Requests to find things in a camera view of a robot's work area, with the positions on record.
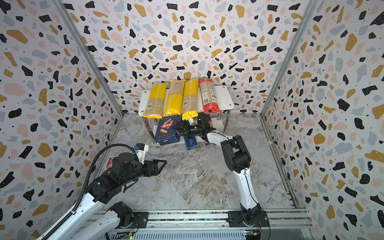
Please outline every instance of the blue barilla box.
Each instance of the blue barilla box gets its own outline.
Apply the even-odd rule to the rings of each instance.
[[[181,122],[180,115],[160,119],[156,130],[155,141],[160,145],[179,142],[180,133],[173,129],[179,122]]]
[[[197,148],[197,141],[196,137],[192,136],[191,138],[184,138],[185,146],[187,147],[187,150],[192,150]]]

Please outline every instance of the robotic arm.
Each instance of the robotic arm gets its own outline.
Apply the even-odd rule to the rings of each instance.
[[[200,136],[206,142],[215,144],[223,150],[224,160],[230,171],[235,175],[240,190],[240,206],[242,221],[247,226],[254,226],[262,210],[258,203],[250,177],[251,156],[241,136],[228,136],[212,128],[209,116],[199,113],[197,125],[182,121],[174,127],[183,137]]]
[[[130,182],[135,184],[140,177],[160,174],[167,161],[156,159],[144,161],[147,151],[148,145],[140,143],[134,147],[134,153],[125,152],[115,157],[112,160],[112,167],[104,171],[101,176],[94,179],[87,186],[78,207],[69,209],[38,240],[97,239],[102,234],[118,226],[122,228],[129,226],[139,228],[139,221],[134,221],[132,209],[123,202],[118,202],[98,221],[76,233],[91,215],[107,204],[112,197],[121,192],[123,185]]]

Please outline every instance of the marble floor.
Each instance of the marble floor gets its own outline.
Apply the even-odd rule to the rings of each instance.
[[[294,208],[284,189],[260,119],[254,115],[231,115],[228,135],[242,136],[252,157],[251,178],[257,200],[265,209]],[[205,146],[187,151],[184,144],[152,146],[141,117],[125,115],[114,143],[149,145],[146,160],[164,159],[167,165],[158,176],[142,177],[109,204],[123,201],[135,210],[239,209],[235,177],[223,158],[221,148]],[[109,156],[127,151],[110,149]]]

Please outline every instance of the wall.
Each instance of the wall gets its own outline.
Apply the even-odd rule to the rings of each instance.
[[[0,7],[0,239],[34,239],[72,206],[118,115],[51,2]]]
[[[319,1],[266,120],[320,239],[384,239],[384,6]]]
[[[242,113],[261,111],[307,3],[64,2],[124,112],[154,82],[205,76]]]

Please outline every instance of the yellow pasta package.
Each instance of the yellow pasta package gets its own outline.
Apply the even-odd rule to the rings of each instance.
[[[144,112],[145,118],[162,118],[167,85],[168,83],[152,84],[152,90]]]
[[[183,96],[183,120],[197,117],[197,91],[199,79],[192,79],[185,83]]]
[[[171,80],[166,110],[163,117],[180,115],[185,80]]]

